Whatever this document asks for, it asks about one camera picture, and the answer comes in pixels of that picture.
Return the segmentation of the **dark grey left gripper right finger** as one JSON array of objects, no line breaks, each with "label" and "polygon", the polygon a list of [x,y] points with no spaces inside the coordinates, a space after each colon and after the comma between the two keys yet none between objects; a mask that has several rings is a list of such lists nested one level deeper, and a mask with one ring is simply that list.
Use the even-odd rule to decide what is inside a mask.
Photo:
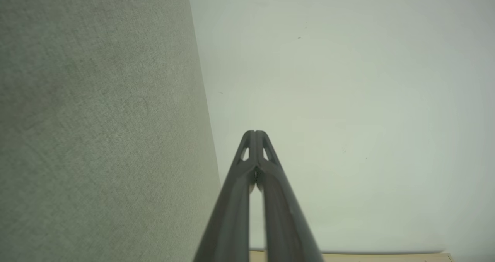
[{"label": "dark grey left gripper right finger", "polygon": [[255,131],[258,188],[262,191],[269,262],[323,262],[281,162],[264,131]]}]

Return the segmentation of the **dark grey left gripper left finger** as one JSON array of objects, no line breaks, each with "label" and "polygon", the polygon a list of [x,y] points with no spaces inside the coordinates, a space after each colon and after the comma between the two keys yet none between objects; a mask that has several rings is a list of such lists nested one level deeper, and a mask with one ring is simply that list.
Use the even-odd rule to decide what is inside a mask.
[{"label": "dark grey left gripper left finger", "polygon": [[245,132],[196,251],[195,262],[249,261],[249,195],[256,165],[253,143],[254,131]]}]

